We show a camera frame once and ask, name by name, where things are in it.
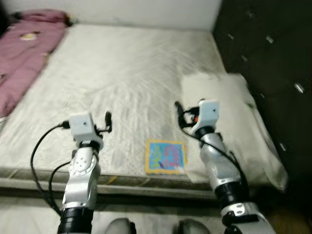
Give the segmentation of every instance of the quilted mattress cover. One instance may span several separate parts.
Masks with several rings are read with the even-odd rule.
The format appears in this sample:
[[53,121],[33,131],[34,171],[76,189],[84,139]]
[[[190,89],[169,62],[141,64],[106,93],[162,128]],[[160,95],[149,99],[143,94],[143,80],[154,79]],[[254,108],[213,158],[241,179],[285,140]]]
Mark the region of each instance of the quilted mattress cover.
[[[48,66],[2,126],[0,186],[34,189],[29,170],[33,147],[52,126],[82,111],[104,126],[112,112],[113,131],[100,152],[100,193],[205,197],[209,184],[185,177],[148,176],[147,139],[187,142],[176,124],[174,102],[180,81],[195,72],[224,74],[210,33],[78,24],[68,29]],[[55,130],[35,156],[46,187],[50,172],[69,161],[70,131]],[[61,169],[55,189],[68,174]]]

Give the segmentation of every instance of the white mattress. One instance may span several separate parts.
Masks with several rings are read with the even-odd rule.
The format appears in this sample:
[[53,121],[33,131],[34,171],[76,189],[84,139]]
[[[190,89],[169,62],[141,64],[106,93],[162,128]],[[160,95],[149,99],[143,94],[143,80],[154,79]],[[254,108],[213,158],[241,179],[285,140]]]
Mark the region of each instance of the white mattress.
[[[113,131],[104,136],[102,174],[143,176],[147,139],[187,139],[176,125],[180,81],[195,72],[225,73],[207,32],[76,25],[10,115],[0,135],[2,168],[29,169],[40,136],[77,112],[92,113]],[[52,170],[70,160],[70,131],[55,130],[41,144],[35,167]]]

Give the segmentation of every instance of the colorful card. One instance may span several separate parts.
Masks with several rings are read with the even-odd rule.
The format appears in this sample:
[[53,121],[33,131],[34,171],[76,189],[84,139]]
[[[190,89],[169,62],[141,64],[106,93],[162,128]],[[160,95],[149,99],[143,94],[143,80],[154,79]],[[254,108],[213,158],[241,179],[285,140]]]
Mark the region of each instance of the colorful card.
[[147,174],[183,174],[186,165],[184,142],[148,140],[145,172]]

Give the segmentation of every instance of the pink bedsheet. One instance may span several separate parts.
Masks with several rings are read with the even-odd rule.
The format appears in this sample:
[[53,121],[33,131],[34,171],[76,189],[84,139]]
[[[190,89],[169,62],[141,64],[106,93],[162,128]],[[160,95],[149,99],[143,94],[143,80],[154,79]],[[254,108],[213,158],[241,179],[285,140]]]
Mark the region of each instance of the pink bedsheet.
[[[0,118],[17,106],[65,32],[65,14],[61,11],[28,11],[21,16],[0,38]],[[29,34],[32,39],[21,38]]]

